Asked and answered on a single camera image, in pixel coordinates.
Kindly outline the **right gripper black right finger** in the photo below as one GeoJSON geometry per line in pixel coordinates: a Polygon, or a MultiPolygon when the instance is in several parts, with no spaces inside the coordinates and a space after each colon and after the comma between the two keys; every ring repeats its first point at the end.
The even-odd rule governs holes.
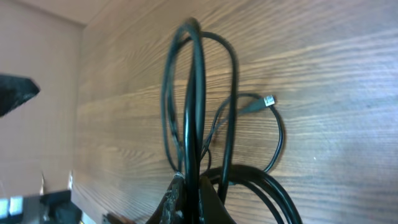
{"type": "Polygon", "coordinates": [[[203,176],[199,182],[200,221],[203,224],[235,224],[208,177],[203,176]]]}

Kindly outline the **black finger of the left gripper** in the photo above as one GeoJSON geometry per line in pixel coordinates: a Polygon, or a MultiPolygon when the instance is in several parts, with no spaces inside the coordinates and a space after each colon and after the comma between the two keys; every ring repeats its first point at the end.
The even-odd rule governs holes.
{"type": "Polygon", "coordinates": [[[33,79],[8,73],[1,74],[1,117],[23,105],[40,92],[33,79]]]}

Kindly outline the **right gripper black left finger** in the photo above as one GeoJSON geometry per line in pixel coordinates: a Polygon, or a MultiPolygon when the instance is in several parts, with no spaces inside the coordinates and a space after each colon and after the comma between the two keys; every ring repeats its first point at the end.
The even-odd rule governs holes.
{"type": "Polygon", "coordinates": [[[146,224],[185,223],[186,194],[185,178],[178,172],[146,224]]]}

